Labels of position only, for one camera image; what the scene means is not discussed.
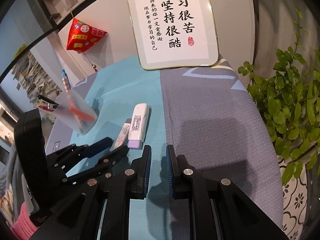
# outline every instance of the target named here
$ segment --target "round metal pivot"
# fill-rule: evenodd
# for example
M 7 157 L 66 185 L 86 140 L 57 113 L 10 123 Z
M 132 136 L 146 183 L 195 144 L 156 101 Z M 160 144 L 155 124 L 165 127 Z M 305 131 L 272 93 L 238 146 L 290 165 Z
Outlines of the round metal pivot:
M 127 169 L 127 170 L 125 170 L 124 174 L 127 175 L 127 176 L 133 175 L 134 174 L 134 170 L 133 169 Z
M 185 169 L 183 171 L 183 173 L 186 174 L 186 175 L 192 175 L 193 174 L 193 170 L 192 169 Z
M 94 185 L 96 185 L 97 184 L 97 180 L 96 179 L 89 179 L 88 180 L 88 185 L 89 186 L 94 186 Z
M 231 184 L 231 181 L 229 179 L 222 179 L 221 183 L 225 186 L 229 186 Z

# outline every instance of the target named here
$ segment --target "purple eraser tip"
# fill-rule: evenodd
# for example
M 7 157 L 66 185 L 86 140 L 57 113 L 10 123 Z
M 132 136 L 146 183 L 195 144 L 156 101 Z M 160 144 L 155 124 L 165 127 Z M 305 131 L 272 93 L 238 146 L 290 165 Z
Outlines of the purple eraser tip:
M 140 141 L 140 140 L 129 140 L 128 148 L 133 149 L 133 150 L 141 150 L 142 141 Z

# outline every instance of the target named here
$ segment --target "oval red seal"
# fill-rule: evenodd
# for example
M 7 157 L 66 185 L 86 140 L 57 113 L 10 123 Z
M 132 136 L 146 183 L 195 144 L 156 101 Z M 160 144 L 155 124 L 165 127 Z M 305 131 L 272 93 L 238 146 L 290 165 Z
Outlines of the oval red seal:
M 189 46 L 193 46 L 195 44 L 195 41 L 193 40 L 192 37 L 188 38 L 188 44 L 189 44 Z

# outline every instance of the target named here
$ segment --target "translucent plastic cup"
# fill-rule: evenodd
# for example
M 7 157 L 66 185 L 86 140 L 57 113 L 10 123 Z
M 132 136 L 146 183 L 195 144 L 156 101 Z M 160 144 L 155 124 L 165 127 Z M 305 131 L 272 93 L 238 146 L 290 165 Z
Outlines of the translucent plastic cup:
M 72 130 L 84 135 L 95 125 L 95 111 L 76 91 L 63 91 L 57 101 L 60 105 L 53 114 Z

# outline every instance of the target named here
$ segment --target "hanging string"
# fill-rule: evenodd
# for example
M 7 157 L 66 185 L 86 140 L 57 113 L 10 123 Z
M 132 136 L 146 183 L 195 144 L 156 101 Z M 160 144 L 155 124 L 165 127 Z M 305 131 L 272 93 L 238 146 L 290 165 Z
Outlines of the hanging string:
M 67 6 L 68 6 L 68 8 L 69 8 L 69 12 L 70 12 L 70 14 L 71 14 L 71 16 L 72 16 L 72 18 L 74 19 L 74 16 L 73 16 L 73 13 L 72 13 L 72 10 L 71 10 L 71 7 L 70 7 L 70 5 L 69 5 L 69 0 L 66 0 L 66 4 L 67 4 Z M 83 52 L 83 54 L 85 55 L 85 57 L 87 58 L 87 60 L 89 61 L 89 63 L 91 64 L 91 66 L 92 66 L 92 68 L 94 69 L 94 71 L 95 72 L 98 72 L 98 70 L 97 70 L 97 66 L 96 65 L 94 65 L 94 64 L 92 64 L 92 62 L 89 60 L 89 58 L 87 57 L 87 55 Z

